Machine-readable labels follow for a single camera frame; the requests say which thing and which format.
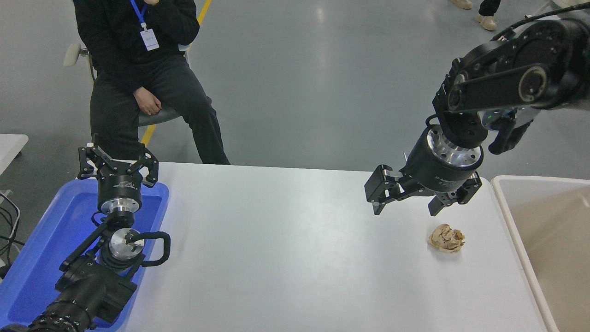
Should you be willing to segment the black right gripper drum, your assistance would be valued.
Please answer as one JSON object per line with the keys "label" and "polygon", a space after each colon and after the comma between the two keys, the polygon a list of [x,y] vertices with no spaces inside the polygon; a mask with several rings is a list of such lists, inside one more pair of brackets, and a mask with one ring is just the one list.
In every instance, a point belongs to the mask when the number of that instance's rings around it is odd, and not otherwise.
{"label": "black right gripper drum", "polygon": [[426,128],[401,169],[416,184],[416,196],[458,189],[482,164],[482,148],[452,143],[441,128]]}

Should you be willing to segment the person's right hand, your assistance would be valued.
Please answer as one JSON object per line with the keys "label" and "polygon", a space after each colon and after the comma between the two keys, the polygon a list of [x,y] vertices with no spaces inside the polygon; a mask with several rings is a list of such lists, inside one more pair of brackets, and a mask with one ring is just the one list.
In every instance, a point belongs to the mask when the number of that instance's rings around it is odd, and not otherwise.
{"label": "person's right hand", "polygon": [[147,116],[153,116],[162,109],[162,103],[148,89],[141,87],[133,92],[139,109]]}

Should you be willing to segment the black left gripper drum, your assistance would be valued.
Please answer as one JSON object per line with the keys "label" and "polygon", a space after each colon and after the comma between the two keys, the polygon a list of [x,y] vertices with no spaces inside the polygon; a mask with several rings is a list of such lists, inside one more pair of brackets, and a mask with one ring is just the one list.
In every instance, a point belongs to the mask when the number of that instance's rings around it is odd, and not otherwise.
{"label": "black left gripper drum", "polygon": [[141,204],[141,173],[127,172],[130,168],[128,163],[115,161],[114,167],[115,170],[106,163],[97,166],[98,204],[105,204],[116,198],[128,198]]}

